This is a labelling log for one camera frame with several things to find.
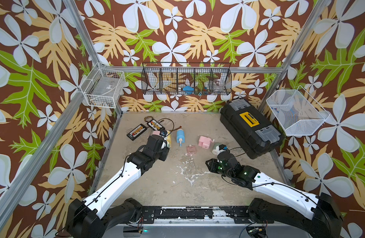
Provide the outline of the yellow pencil sharpener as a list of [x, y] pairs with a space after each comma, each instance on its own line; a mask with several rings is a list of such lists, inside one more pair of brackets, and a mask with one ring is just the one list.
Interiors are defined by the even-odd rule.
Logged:
[[171, 148], [172, 145], [172, 139], [171, 139], [171, 132], [167, 131], [167, 136], [165, 137], [166, 141], [167, 141], [167, 147]]

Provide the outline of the green pencil sharpener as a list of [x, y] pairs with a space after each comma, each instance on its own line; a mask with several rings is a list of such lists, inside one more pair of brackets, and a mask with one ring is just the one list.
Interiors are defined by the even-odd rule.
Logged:
[[221, 146], [222, 146], [222, 144], [221, 144], [221, 143], [214, 143], [214, 144], [213, 144], [213, 148], [212, 148], [212, 153], [213, 153], [214, 155], [216, 155], [216, 156], [217, 156], [219, 153], [221, 153], [221, 152], [222, 152]]

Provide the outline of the blue pencil sharpener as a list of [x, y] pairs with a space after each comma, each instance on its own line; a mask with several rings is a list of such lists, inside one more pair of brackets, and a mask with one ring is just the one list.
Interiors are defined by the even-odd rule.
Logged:
[[185, 143], [185, 134], [183, 129], [177, 130], [177, 143], [181, 147]]

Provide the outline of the clear pink tray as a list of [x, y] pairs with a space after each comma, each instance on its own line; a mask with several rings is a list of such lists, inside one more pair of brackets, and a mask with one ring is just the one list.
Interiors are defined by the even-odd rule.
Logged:
[[197, 149], [196, 149], [196, 146], [195, 145], [189, 145], [186, 147], [186, 151], [187, 151], [187, 154], [188, 155], [194, 155], [197, 153]]

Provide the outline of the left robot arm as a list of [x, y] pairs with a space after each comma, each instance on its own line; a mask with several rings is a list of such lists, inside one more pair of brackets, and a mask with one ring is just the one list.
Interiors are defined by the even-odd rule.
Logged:
[[166, 138], [149, 136], [147, 143], [127, 156], [123, 167], [105, 185], [84, 200], [76, 199], [70, 204], [65, 231], [73, 238], [101, 238], [118, 224], [137, 221], [142, 205], [135, 199], [129, 198], [115, 207], [112, 204], [157, 160], [165, 161], [169, 150]]

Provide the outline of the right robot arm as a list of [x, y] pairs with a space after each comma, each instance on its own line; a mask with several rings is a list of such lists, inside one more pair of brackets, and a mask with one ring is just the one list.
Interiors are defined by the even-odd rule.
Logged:
[[313, 238], [338, 238], [343, 216], [326, 194], [316, 195], [281, 183], [252, 166], [241, 165], [229, 151], [205, 162], [209, 172], [230, 178], [232, 183], [267, 195], [281, 205], [255, 198], [247, 209], [247, 218], [256, 223], [280, 222], [299, 228]]

